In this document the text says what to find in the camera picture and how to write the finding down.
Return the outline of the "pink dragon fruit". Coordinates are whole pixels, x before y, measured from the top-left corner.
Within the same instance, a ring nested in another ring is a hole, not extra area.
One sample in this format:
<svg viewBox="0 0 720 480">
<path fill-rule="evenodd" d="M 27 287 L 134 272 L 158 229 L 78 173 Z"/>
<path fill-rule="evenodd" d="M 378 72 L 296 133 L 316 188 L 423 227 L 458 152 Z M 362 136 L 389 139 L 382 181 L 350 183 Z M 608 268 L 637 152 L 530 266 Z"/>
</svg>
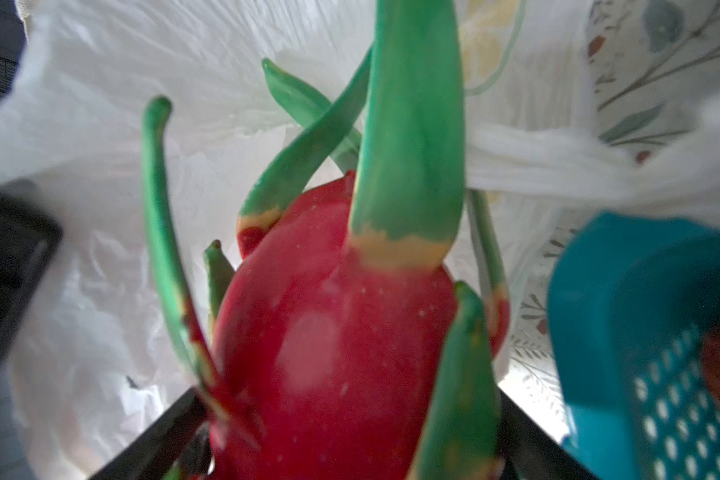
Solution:
<svg viewBox="0 0 720 480">
<path fill-rule="evenodd" d="M 449 1 L 380 1 L 372 45 L 245 199 L 214 336 L 169 209 L 171 103 L 144 112 L 148 252 L 174 349 L 209 415 L 214 479 L 497 479 L 482 299 L 444 261 L 465 186 Z"/>
</svg>

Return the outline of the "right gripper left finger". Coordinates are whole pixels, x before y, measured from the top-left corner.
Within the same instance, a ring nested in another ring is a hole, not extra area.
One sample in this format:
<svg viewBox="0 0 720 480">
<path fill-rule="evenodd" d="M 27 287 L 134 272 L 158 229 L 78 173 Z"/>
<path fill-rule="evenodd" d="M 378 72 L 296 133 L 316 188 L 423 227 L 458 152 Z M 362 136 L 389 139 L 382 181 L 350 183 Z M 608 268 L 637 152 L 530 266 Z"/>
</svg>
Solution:
<svg viewBox="0 0 720 480">
<path fill-rule="evenodd" d="M 187 390 L 90 479 L 162 479 L 206 420 L 206 411 L 197 392 Z"/>
</svg>

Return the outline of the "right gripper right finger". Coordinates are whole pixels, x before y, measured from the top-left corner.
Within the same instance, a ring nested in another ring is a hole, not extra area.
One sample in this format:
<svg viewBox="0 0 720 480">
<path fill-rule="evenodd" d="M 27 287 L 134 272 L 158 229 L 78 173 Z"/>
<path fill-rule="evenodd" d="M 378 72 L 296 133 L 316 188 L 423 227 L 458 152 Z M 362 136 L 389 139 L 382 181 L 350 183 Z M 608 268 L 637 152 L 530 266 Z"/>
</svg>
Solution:
<svg viewBox="0 0 720 480">
<path fill-rule="evenodd" d="M 497 452 L 500 479 L 591 479 L 596 477 L 549 437 L 502 390 Z"/>
</svg>

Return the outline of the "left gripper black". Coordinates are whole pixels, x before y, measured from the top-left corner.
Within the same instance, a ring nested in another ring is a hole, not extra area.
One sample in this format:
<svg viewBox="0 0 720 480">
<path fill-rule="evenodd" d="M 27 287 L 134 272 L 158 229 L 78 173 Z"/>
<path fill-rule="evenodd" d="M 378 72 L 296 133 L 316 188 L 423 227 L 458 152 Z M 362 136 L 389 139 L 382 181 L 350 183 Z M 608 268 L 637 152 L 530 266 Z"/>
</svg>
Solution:
<svg viewBox="0 0 720 480">
<path fill-rule="evenodd" d="M 63 238 L 37 193 L 29 180 L 0 187 L 0 365 Z"/>
</svg>

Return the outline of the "white plastic grocery bag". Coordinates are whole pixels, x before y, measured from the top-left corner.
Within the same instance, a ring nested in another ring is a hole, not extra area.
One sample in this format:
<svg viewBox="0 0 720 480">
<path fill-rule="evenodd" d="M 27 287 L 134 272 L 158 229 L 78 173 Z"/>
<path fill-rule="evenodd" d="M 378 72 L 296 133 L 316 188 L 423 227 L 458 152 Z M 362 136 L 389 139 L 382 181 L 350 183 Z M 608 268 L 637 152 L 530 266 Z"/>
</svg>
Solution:
<svg viewBox="0 0 720 480">
<path fill-rule="evenodd" d="M 42 1 L 0 186 L 65 237 L 10 358 L 46 479 L 495 479 L 509 338 L 551 270 L 602 479 L 720 479 L 720 94 L 637 163 L 600 134 L 588 1 Z"/>
</svg>

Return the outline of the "teal plastic fruit basket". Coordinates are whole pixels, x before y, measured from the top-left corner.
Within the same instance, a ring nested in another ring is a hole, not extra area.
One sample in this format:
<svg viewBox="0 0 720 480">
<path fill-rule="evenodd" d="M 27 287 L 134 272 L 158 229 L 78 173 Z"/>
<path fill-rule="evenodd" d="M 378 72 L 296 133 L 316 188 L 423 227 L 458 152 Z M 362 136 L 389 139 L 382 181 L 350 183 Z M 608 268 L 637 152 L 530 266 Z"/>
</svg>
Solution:
<svg viewBox="0 0 720 480">
<path fill-rule="evenodd" d="M 720 230 L 604 213 L 547 295 L 570 432 L 600 479 L 720 479 L 720 408 L 702 339 L 720 323 Z"/>
</svg>

